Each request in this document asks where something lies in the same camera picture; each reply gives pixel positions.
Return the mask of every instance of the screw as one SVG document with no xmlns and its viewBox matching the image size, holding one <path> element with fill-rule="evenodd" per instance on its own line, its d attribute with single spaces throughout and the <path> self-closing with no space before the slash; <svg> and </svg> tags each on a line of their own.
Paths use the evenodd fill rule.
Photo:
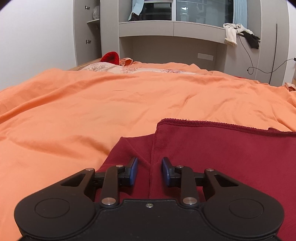
<svg viewBox="0 0 296 241">
<path fill-rule="evenodd" d="M 112 197 L 105 197 L 102 199 L 101 202 L 102 204 L 105 204 L 105 205 L 113 205 L 116 203 L 116 199 Z"/>
<path fill-rule="evenodd" d="M 153 207 L 154 205 L 153 205 L 153 203 L 147 203 L 146 204 L 146 207 L 149 207 L 149 208 L 151 208 L 151 207 Z"/>
<path fill-rule="evenodd" d="M 197 203 L 197 199 L 194 197 L 185 197 L 183 199 L 183 203 L 187 204 L 187 205 L 193 205 Z"/>
</svg>

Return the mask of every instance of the charging cord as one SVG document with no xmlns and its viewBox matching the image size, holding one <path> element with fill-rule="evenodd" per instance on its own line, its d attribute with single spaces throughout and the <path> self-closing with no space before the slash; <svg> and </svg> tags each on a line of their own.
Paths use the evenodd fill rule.
<svg viewBox="0 0 296 241">
<path fill-rule="evenodd" d="M 241 40 L 241 38 L 240 38 L 240 35 L 239 35 L 239 31 L 238 31 L 238 30 L 237 30 L 237 34 L 238 34 L 238 36 L 239 36 L 239 40 L 240 40 L 240 42 L 242 43 L 242 40 Z M 279 67 L 281 67 L 284 63 L 286 63 L 287 61 L 289 61 L 289 60 L 294 60 L 294 61 L 296 61 L 296 58 L 287 59 L 287 60 L 284 61 L 279 67 L 277 67 L 275 70 L 272 70 L 271 72 L 264 72 L 263 70 L 254 67 L 253 62 L 252 62 L 252 59 L 251 59 L 251 56 L 249 55 L 249 53 L 248 53 L 247 49 L 245 48 L 245 46 L 243 45 L 243 43 L 242 43 L 242 46 L 244 47 L 245 51 L 247 52 L 247 54 L 248 54 L 248 56 L 249 56 L 249 58 L 250 58 L 251 64 L 252 64 L 252 67 L 249 67 L 249 68 L 247 69 L 247 72 L 248 72 L 248 74 L 250 74 L 250 75 L 252 75 L 252 74 L 254 73 L 254 69 L 260 70 L 261 72 L 263 72 L 263 73 L 265 73 L 265 74 L 272 74 L 272 73 L 275 72 Z"/>
</svg>

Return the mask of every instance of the bed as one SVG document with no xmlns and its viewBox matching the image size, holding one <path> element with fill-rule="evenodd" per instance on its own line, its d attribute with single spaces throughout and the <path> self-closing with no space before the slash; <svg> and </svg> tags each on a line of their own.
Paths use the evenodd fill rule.
<svg viewBox="0 0 296 241">
<path fill-rule="evenodd" d="M 50 69 L 1 91 L 0 100 L 6 241 L 21 237 L 13 211 L 22 198 L 86 167 L 98 169 L 120 137 L 154 133 L 161 119 L 296 131 L 296 91 L 179 63 L 95 60 Z"/>
</svg>

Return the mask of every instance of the red garment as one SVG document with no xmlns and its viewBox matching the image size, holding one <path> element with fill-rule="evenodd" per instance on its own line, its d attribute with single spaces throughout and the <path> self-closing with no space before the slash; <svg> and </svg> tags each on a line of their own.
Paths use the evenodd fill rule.
<svg viewBox="0 0 296 241">
<path fill-rule="evenodd" d="M 256 188 L 284 207 L 285 219 L 279 231 L 283 241 L 296 240 L 296 132 L 207 122 L 164 119 L 156 133 L 143 137 L 122 137 L 99 171 L 139 158 L 134 188 L 120 189 L 120 199 L 178 198 L 179 188 L 167 188 L 161 160 L 189 166 L 195 172 L 218 171 Z"/>
<path fill-rule="evenodd" d="M 101 58 L 101 62 L 119 65 L 119 55 L 116 52 L 108 52 Z"/>
</svg>

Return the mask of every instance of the plastic bag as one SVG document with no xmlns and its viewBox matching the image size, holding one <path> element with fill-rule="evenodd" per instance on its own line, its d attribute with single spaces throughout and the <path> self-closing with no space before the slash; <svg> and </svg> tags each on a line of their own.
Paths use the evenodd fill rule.
<svg viewBox="0 0 296 241">
<path fill-rule="evenodd" d="M 93 18 L 99 19 L 100 18 L 100 6 L 95 6 L 93 10 Z"/>
</svg>

